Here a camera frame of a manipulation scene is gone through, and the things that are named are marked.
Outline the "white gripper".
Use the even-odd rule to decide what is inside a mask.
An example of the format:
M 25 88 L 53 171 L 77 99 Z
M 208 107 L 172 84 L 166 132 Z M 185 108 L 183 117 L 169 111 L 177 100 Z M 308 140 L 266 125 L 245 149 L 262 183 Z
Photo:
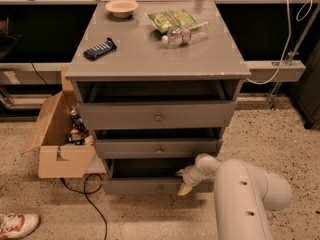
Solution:
M 182 177 L 184 182 L 181 184 L 178 191 L 179 196 L 187 195 L 192 191 L 192 186 L 196 186 L 204 180 L 204 172 L 195 165 L 190 165 L 184 169 L 180 169 L 175 173 L 175 175 Z

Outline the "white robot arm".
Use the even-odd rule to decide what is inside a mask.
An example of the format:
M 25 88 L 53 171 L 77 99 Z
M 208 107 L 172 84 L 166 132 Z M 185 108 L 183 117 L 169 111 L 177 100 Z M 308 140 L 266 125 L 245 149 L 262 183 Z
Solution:
M 274 240 L 266 212 L 283 210 L 292 200 L 285 178 L 238 159 L 220 162 L 202 153 L 177 175 L 183 179 L 180 196 L 214 181 L 218 240 Z

